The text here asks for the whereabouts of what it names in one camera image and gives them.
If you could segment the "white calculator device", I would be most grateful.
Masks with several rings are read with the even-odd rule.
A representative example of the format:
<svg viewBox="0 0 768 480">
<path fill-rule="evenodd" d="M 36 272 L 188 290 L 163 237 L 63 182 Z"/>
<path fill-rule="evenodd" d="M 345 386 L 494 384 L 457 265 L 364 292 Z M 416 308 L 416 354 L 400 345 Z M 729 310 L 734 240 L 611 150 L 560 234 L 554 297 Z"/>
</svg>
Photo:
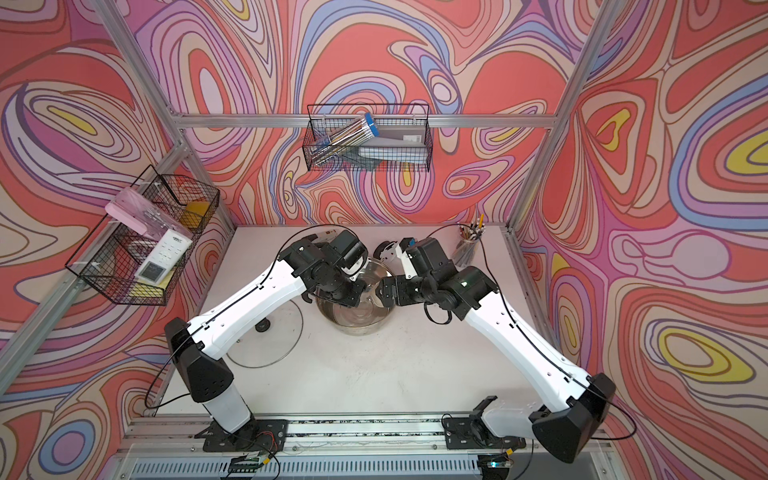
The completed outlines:
<svg viewBox="0 0 768 480">
<path fill-rule="evenodd" d="M 191 246 L 192 240 L 175 230 L 167 230 L 135 273 L 145 284 L 158 286 L 169 276 Z"/>
</svg>

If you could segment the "clear tube blue cap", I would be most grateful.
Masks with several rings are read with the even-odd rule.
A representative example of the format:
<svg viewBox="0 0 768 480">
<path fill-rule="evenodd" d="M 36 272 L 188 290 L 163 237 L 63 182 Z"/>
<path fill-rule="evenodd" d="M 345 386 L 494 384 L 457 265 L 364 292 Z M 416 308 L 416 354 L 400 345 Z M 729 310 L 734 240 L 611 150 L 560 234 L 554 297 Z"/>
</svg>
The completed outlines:
<svg viewBox="0 0 768 480">
<path fill-rule="evenodd" d="M 353 121 L 320 135 L 309 147 L 309 158 L 314 165 L 340 160 L 353 148 L 378 136 L 373 116 L 364 113 Z"/>
</svg>

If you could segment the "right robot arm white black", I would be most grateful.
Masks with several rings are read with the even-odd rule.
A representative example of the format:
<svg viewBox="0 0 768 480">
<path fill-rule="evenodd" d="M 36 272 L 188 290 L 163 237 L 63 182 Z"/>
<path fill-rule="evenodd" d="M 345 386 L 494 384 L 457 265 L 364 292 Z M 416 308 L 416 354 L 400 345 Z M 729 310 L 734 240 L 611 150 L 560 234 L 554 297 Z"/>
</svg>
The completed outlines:
<svg viewBox="0 0 768 480">
<path fill-rule="evenodd" d="M 539 406 L 506 406 L 489 396 L 470 416 L 475 432 L 534 438 L 556 459 L 574 462 L 609 413 L 613 380 L 562 355 L 513 309 L 488 270 L 458 269 L 437 239 L 406 237 L 385 248 L 403 268 L 376 289 L 385 306 L 437 306 L 449 319 L 465 322 L 515 366 L 541 400 Z"/>
</svg>

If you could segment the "glass pot lid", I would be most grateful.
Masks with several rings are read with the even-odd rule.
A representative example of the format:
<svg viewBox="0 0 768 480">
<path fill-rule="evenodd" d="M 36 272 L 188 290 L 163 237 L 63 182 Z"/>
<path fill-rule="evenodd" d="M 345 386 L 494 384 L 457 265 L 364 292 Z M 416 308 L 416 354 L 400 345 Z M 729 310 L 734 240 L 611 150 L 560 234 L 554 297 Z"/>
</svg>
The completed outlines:
<svg viewBox="0 0 768 480">
<path fill-rule="evenodd" d="M 304 317 L 291 300 L 250 328 L 228 351 L 229 363 L 245 369 L 262 369 L 284 360 L 298 345 Z"/>
</svg>

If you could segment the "grey box in basket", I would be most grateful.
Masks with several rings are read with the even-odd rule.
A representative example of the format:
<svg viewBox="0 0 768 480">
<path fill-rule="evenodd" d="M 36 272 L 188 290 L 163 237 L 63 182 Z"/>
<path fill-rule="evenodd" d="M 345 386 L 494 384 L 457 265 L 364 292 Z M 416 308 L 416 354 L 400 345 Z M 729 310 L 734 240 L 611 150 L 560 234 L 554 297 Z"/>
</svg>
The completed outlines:
<svg viewBox="0 0 768 480">
<path fill-rule="evenodd" d="M 358 154 L 367 159 L 401 162 L 425 163 L 428 148 L 424 143 L 424 126 L 384 125 L 378 128 L 378 136 L 365 141 Z"/>
</svg>

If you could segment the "pen cup with pencils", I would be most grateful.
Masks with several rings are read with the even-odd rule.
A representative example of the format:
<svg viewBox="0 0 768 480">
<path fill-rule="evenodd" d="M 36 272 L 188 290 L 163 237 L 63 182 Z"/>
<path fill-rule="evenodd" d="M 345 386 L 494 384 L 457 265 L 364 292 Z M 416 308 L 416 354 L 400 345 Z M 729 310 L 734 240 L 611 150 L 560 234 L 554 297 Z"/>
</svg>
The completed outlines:
<svg viewBox="0 0 768 480">
<path fill-rule="evenodd" d="M 473 261 L 475 248 L 482 237 L 485 215 L 481 214 L 468 226 L 461 226 L 461 238 L 452 255 L 452 261 L 458 268 L 469 266 Z"/>
</svg>

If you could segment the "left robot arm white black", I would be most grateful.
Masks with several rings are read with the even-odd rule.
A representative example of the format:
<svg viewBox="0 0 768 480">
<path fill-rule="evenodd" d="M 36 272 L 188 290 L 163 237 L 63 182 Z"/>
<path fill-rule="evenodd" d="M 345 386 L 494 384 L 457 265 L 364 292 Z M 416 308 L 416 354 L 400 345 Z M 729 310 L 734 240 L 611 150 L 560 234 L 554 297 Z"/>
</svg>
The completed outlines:
<svg viewBox="0 0 768 480">
<path fill-rule="evenodd" d="M 308 229 L 289 237 L 268 268 L 219 305 L 188 320 L 164 327 L 170 362 L 192 400 L 202 405 L 228 434 L 236 434 L 253 414 L 234 384 L 225 354 L 248 330 L 284 304 L 316 296 L 344 307 L 356 307 L 366 289 L 355 272 L 368 250 L 351 230 L 337 227 L 323 240 Z"/>
</svg>

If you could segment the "stainless steel pot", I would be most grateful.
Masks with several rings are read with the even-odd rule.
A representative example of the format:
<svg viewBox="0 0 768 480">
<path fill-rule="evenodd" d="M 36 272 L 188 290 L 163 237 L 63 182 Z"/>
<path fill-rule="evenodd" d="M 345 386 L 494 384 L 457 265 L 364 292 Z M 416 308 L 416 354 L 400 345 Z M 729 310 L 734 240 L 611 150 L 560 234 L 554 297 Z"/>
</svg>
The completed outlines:
<svg viewBox="0 0 768 480">
<path fill-rule="evenodd" d="M 320 313 L 338 330 L 348 335 L 363 336 L 380 330 L 391 316 L 393 307 L 386 307 L 377 296 L 381 280 L 392 277 L 392 272 L 381 261 L 370 257 L 357 275 L 365 282 L 365 289 L 357 307 L 345 307 L 321 298 L 315 298 Z"/>
</svg>

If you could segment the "yellow notepad in basket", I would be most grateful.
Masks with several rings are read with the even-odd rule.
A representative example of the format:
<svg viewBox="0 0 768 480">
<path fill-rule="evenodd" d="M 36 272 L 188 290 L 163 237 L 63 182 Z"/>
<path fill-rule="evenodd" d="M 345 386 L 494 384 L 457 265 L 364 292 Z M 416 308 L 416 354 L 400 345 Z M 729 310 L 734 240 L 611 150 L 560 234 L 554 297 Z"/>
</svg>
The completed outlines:
<svg viewBox="0 0 768 480">
<path fill-rule="evenodd" d="M 158 285 L 137 281 L 130 288 L 128 295 L 130 298 L 139 300 L 162 299 L 165 297 L 165 290 L 168 287 L 169 278 L 166 278 Z"/>
</svg>

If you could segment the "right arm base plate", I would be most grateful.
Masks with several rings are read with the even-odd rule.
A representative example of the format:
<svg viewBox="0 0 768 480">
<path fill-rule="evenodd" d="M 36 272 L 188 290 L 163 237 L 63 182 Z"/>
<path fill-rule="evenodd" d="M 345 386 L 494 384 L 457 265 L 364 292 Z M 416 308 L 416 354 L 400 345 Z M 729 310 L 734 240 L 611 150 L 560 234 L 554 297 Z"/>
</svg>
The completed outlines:
<svg viewBox="0 0 768 480">
<path fill-rule="evenodd" d="M 483 399 L 468 415 L 454 417 L 450 413 L 441 416 L 440 424 L 444 431 L 446 448 L 448 450 L 512 450 L 516 451 L 527 446 L 522 437 L 498 437 L 485 425 L 481 416 L 485 409 L 497 396 L 491 395 Z"/>
</svg>

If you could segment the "yellow sponge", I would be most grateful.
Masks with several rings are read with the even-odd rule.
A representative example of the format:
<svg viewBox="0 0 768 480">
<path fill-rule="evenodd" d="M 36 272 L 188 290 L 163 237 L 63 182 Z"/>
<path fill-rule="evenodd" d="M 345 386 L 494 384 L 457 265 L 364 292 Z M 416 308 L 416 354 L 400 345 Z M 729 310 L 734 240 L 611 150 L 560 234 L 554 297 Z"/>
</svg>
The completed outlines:
<svg viewBox="0 0 768 480">
<path fill-rule="evenodd" d="M 203 223 L 211 204 L 207 201 L 189 202 L 179 217 L 179 223 L 188 230 L 197 230 Z"/>
</svg>

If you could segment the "pink case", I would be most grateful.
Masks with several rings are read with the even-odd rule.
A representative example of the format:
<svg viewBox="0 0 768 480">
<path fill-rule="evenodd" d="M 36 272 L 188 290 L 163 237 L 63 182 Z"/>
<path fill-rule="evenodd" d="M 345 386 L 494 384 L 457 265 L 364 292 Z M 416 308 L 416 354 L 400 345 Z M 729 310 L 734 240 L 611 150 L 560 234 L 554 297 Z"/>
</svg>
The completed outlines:
<svg viewBox="0 0 768 480">
<path fill-rule="evenodd" d="M 153 240 L 159 240 L 167 230 L 164 212 L 130 187 L 122 189 L 105 211 L 135 233 Z"/>
</svg>

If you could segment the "aluminium rail front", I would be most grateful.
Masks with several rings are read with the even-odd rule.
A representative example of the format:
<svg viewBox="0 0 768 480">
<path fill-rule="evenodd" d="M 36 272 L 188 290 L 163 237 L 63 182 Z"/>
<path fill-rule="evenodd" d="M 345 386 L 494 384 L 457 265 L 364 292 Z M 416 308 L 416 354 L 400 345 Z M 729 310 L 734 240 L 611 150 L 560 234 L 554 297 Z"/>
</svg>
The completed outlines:
<svg viewBox="0 0 768 480">
<path fill-rule="evenodd" d="M 131 424 L 106 479 L 626 479 L 616 449 L 592 441 L 571 464 L 535 440 L 516 450 L 451 450 L 449 414 L 272 415 L 253 442 L 216 439 L 207 417 Z"/>
</svg>

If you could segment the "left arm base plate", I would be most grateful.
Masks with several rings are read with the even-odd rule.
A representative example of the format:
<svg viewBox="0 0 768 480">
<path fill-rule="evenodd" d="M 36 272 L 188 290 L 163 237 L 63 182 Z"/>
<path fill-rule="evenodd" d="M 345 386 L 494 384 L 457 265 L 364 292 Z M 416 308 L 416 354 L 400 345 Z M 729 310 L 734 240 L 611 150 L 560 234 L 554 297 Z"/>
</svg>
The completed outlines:
<svg viewBox="0 0 768 480">
<path fill-rule="evenodd" d="M 289 422 L 283 419 L 250 419 L 235 433 L 226 432 L 213 421 L 194 436 L 203 440 L 203 450 L 214 453 L 267 452 L 283 450 Z"/>
</svg>

